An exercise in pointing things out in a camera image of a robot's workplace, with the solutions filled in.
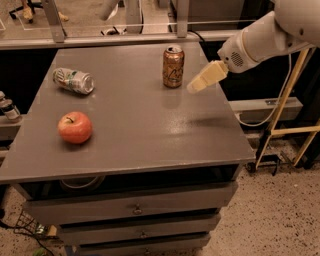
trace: can lid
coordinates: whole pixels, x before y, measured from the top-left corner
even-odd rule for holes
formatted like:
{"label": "can lid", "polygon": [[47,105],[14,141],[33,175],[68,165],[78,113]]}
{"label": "can lid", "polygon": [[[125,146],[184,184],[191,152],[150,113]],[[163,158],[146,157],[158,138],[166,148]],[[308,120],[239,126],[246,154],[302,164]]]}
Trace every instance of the can lid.
{"label": "can lid", "polygon": [[172,44],[167,47],[167,52],[170,52],[170,53],[182,52],[182,48],[178,44]]}
{"label": "can lid", "polygon": [[84,79],[84,87],[83,87],[84,91],[86,94],[92,92],[92,90],[94,89],[94,80],[91,76],[87,76]]}

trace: cable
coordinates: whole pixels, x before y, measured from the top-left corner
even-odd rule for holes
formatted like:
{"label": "cable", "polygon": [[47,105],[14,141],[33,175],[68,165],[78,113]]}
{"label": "cable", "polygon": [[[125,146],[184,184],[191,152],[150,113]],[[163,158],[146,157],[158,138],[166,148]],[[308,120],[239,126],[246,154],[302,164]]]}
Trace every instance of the cable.
{"label": "cable", "polygon": [[13,227],[13,226],[9,226],[7,224],[5,224],[3,221],[0,220],[0,227],[4,228],[4,229],[23,229],[25,231],[27,231],[30,234],[25,234],[25,233],[18,233],[19,235],[24,235],[24,236],[28,236],[31,237],[33,239],[35,239],[37,241],[37,243],[40,245],[40,247],[42,247],[43,249],[45,249],[46,251],[48,251],[52,256],[54,256],[53,252],[51,250],[49,250],[45,245],[43,245],[39,239],[37,237],[35,237],[35,235],[26,228],[26,226],[24,227]]}
{"label": "cable", "polygon": [[247,123],[244,123],[244,122],[242,122],[242,121],[240,120],[240,116],[239,116],[238,121],[239,121],[240,124],[245,125],[245,126],[248,126],[248,127],[257,127],[257,126],[260,126],[260,125],[266,123],[266,122],[272,117],[274,111],[276,110],[276,108],[277,108],[277,106],[278,106],[278,104],[279,104],[279,101],[280,101],[280,99],[281,99],[282,93],[283,93],[283,91],[284,91],[284,88],[285,88],[286,85],[287,85],[287,81],[288,81],[289,76],[290,76],[290,74],[291,74],[291,68],[292,68],[292,67],[291,67],[291,66],[292,66],[291,54],[289,54],[288,58],[289,58],[288,74],[287,74],[286,79],[284,80],[284,83],[283,83],[283,85],[282,85],[282,87],[281,87],[279,96],[278,96],[277,101],[276,101],[276,103],[275,103],[275,107],[272,109],[271,113],[267,116],[267,118],[266,118],[265,120],[263,120],[262,122],[257,123],[257,124],[247,124]]}

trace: table top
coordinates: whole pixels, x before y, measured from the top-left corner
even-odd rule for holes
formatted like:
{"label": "table top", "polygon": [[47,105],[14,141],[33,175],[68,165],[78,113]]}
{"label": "table top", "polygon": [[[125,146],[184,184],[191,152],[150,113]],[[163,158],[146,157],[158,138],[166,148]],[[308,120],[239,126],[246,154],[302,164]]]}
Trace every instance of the table top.
{"label": "table top", "polygon": [[[189,94],[186,85],[207,60],[198,43],[185,52],[183,85],[162,84],[162,54],[168,44],[61,49],[34,99],[0,169],[0,183],[247,163],[253,151],[220,88]],[[86,96],[58,88],[52,71],[90,73]],[[64,142],[59,119],[86,113],[92,137]]]}

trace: table drawer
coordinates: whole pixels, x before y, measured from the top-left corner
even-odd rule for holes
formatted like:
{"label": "table drawer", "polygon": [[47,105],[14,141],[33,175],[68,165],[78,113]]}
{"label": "table drawer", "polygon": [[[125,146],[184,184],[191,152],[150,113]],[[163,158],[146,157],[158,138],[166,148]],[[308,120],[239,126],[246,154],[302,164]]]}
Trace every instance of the table drawer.
{"label": "table drawer", "polygon": [[209,232],[220,221],[220,214],[213,210],[187,212],[186,214],[168,214],[142,218],[105,221],[93,224],[63,225],[58,236],[65,244],[81,245],[121,240],[148,240],[177,234]]}
{"label": "table drawer", "polygon": [[112,255],[112,256],[130,256],[130,255],[149,255],[150,253],[186,250],[193,248],[202,248],[210,240],[209,234],[195,234],[179,236],[173,238],[156,239],[148,242],[132,243],[110,243],[99,244],[97,246],[80,247],[78,252],[84,255]]}
{"label": "table drawer", "polygon": [[221,208],[231,200],[236,182],[131,191],[126,193],[31,201],[24,209],[43,225],[120,219],[170,212]]}

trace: apple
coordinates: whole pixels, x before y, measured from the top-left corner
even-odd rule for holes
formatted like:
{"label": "apple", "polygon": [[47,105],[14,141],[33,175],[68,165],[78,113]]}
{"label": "apple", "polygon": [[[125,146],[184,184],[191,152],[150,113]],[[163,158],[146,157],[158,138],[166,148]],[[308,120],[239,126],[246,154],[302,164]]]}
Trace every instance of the apple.
{"label": "apple", "polygon": [[90,138],[92,123],[86,114],[79,111],[70,112],[60,119],[58,132],[63,140],[81,144]]}

